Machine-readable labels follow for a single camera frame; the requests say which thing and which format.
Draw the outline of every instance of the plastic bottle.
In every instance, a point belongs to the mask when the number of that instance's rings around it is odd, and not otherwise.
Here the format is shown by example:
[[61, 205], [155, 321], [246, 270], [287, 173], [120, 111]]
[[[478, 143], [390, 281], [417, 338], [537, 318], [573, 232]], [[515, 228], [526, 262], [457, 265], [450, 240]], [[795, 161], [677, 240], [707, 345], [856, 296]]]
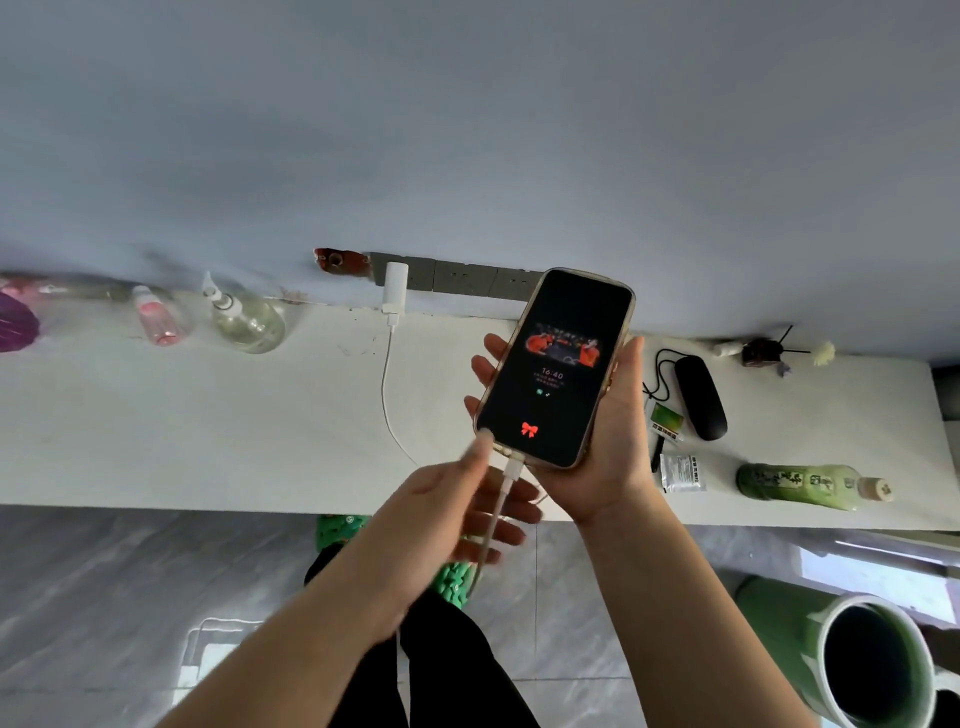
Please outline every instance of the plastic bottle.
[[170, 310], [145, 285], [133, 287], [133, 304], [140, 315], [140, 323], [151, 343], [160, 347], [176, 344], [182, 332]]
[[0, 274], [0, 289], [27, 304], [47, 299], [107, 299], [122, 303], [130, 300], [132, 288], [131, 283], [103, 276]]
[[863, 477], [847, 465], [743, 465], [736, 487], [759, 500], [794, 500], [854, 511], [863, 500], [889, 502], [893, 490], [881, 477]]
[[214, 326], [240, 351], [271, 352], [283, 341], [286, 325], [265, 299], [247, 291], [224, 293], [209, 272], [204, 276], [204, 296], [213, 304]]

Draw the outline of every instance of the charging cable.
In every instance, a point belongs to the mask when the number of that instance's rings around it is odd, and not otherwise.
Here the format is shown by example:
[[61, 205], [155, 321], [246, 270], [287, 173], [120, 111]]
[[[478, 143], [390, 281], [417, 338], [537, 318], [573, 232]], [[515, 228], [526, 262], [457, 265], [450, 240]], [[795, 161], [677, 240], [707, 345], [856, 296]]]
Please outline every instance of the charging cable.
[[500, 511], [503, 510], [503, 504], [507, 500], [514, 483], [520, 480], [520, 474], [523, 472], [523, 455], [515, 452], [507, 460], [507, 467], [503, 469], [503, 482], [500, 484], [500, 493], [496, 497], [496, 505], [490, 514], [490, 524], [487, 526], [487, 533], [484, 534], [483, 544], [480, 546], [480, 558], [477, 559], [477, 570], [473, 573], [473, 580], [470, 582], [470, 591], [467, 592], [467, 599], [473, 595], [473, 590], [480, 583], [480, 574], [483, 572], [484, 564], [487, 563], [487, 556], [490, 554], [490, 541], [493, 540], [493, 532], [500, 521]]
[[400, 315], [406, 307], [407, 301], [407, 274], [410, 266], [406, 263], [390, 261], [387, 263], [387, 277], [383, 281], [383, 305], [381, 310], [387, 314], [387, 328], [390, 333], [387, 334], [387, 358], [383, 362], [383, 377], [380, 379], [380, 404], [383, 406], [383, 420], [387, 423], [387, 429], [390, 436], [394, 438], [396, 446], [403, 450], [403, 454], [409, 458], [415, 468], [420, 465], [414, 460], [414, 456], [407, 452], [394, 432], [394, 426], [390, 424], [390, 413], [387, 411], [387, 371], [390, 369], [390, 351], [394, 344], [394, 331], [400, 323]]

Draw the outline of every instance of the forearm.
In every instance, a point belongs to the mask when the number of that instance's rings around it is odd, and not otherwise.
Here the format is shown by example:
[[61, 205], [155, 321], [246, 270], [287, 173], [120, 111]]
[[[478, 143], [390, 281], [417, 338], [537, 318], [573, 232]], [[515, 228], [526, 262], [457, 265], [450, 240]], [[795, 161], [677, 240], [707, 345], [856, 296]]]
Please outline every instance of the forearm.
[[648, 724], [815, 725], [684, 526], [648, 485], [581, 525]]
[[158, 728], [326, 725], [372, 645], [375, 615], [331, 564], [207, 676]]

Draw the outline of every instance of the mouse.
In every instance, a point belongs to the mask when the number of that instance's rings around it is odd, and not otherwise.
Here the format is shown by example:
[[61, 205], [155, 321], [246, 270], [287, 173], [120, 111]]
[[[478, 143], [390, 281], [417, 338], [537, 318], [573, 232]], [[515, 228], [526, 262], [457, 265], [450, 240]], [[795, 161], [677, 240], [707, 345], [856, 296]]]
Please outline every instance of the mouse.
[[719, 440], [727, 434], [723, 411], [707, 362], [699, 356], [682, 356], [673, 368], [684, 398], [686, 414], [701, 440]]

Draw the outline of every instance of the person's left hand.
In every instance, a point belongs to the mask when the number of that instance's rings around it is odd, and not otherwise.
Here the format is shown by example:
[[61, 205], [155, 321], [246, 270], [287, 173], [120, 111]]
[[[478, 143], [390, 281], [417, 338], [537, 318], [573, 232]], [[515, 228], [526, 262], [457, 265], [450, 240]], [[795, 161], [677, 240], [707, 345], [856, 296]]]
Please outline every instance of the person's left hand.
[[[444, 563], [479, 557], [480, 545], [462, 537], [483, 536], [490, 523], [503, 482], [503, 472], [489, 465], [492, 445], [490, 433], [481, 432], [457, 462], [414, 471], [321, 574], [339, 572], [359, 590], [358, 607], [375, 609], [378, 640], [396, 631]], [[531, 501], [539, 494], [537, 486], [518, 480], [502, 515], [538, 522], [542, 513]], [[501, 521], [493, 538], [519, 546], [526, 534]], [[491, 548], [487, 562], [500, 558], [500, 551]]]

